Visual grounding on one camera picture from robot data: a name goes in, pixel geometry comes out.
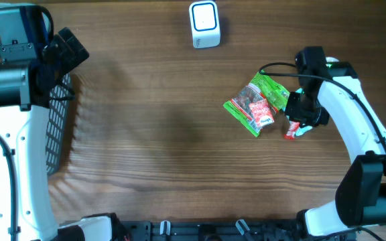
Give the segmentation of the red Nescafe coffee stick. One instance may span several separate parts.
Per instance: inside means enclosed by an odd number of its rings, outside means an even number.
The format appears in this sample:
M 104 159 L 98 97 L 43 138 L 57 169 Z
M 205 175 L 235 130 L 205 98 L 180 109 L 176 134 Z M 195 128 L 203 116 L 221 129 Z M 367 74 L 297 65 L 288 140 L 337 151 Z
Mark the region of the red Nescafe coffee stick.
M 287 130 L 287 133 L 284 135 L 284 139 L 294 140 L 296 138 L 296 133 L 299 127 L 300 127 L 299 122 L 290 121 L 289 128 Z

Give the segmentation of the light teal packet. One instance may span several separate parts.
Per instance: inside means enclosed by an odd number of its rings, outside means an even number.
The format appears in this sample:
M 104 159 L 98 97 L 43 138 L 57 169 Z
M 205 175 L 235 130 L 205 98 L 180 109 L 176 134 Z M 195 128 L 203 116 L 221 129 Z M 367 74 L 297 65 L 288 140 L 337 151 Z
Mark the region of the light teal packet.
M 296 90 L 297 93 L 303 93 L 303 89 L 302 88 L 299 88 Z M 307 133 L 308 131 L 311 131 L 313 129 L 313 127 L 311 126 L 305 126 L 305 127 L 298 127 L 297 131 L 296 131 L 296 137 L 300 137 L 302 135 L 304 135 L 305 133 Z

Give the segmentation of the green gummy candy bag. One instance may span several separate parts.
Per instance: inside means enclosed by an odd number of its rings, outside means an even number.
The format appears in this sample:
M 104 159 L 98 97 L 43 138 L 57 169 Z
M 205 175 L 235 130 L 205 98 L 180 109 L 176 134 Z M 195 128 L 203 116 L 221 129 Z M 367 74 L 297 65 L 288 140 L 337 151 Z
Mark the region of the green gummy candy bag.
M 234 98 L 226 101 L 223 107 L 255 137 L 258 137 L 264 127 L 257 127 L 249 105 L 253 102 L 266 99 L 274 118 L 279 111 L 285 108 L 289 95 L 290 92 L 281 84 L 272 80 L 267 75 L 256 73 L 250 83 Z

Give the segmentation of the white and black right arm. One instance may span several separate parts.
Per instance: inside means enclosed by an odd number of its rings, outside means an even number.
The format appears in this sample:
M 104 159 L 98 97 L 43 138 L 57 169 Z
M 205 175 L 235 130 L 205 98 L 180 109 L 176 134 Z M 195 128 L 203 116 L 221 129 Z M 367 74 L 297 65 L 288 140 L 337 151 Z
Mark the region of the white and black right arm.
M 304 48 L 295 65 L 303 91 L 290 94 L 285 114 L 301 126 L 332 119 L 350 157 L 334 200 L 300 212 L 306 237 L 386 224 L 386 129 L 357 73 L 348 62 L 328 62 L 321 47 Z

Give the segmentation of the white chicken cup noodles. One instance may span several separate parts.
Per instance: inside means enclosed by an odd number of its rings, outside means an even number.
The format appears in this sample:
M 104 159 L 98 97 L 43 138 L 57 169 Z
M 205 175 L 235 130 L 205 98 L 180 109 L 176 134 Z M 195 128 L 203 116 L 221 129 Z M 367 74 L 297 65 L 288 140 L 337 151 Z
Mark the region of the white chicken cup noodles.
M 338 59 L 334 57 L 326 57 L 326 61 L 328 63 L 333 63 L 333 62 L 338 62 Z

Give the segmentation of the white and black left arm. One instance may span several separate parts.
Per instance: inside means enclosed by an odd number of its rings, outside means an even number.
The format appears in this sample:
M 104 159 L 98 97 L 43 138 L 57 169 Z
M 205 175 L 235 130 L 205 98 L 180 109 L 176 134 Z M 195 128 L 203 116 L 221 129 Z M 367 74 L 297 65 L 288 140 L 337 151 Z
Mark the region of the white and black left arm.
M 50 12 L 0 3 L 0 240 L 112 240 L 110 215 L 57 224 L 46 165 L 52 91 L 89 54 Z

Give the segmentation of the small orange juice carton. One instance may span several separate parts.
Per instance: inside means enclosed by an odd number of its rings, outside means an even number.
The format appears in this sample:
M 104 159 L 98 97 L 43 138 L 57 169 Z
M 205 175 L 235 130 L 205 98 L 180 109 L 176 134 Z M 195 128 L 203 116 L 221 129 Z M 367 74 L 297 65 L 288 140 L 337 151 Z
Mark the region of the small orange juice carton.
M 273 114 L 266 99 L 251 103 L 249 108 L 257 127 L 263 128 L 274 123 Z

